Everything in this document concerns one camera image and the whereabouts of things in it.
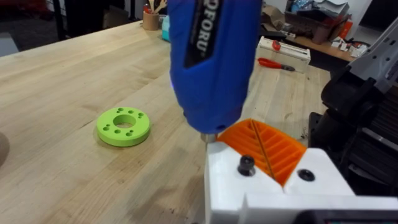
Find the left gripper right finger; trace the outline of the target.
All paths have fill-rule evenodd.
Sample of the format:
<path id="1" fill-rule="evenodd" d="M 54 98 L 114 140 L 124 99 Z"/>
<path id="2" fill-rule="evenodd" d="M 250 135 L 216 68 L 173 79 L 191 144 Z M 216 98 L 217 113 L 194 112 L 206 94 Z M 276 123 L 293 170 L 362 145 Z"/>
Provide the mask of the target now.
<path id="1" fill-rule="evenodd" d="M 262 170 L 287 194 L 353 196 L 326 152 L 307 148 L 282 131 L 252 120 L 262 152 Z"/>

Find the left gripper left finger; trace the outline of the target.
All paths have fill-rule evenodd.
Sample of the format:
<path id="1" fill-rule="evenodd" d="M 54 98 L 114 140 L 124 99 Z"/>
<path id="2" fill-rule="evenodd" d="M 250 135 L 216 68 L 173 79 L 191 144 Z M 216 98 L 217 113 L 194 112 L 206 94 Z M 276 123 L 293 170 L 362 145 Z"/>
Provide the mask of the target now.
<path id="1" fill-rule="evenodd" d="M 245 119 L 206 147 L 205 222 L 237 223 L 246 194 L 281 194 L 266 141 L 283 140 L 278 129 Z"/>

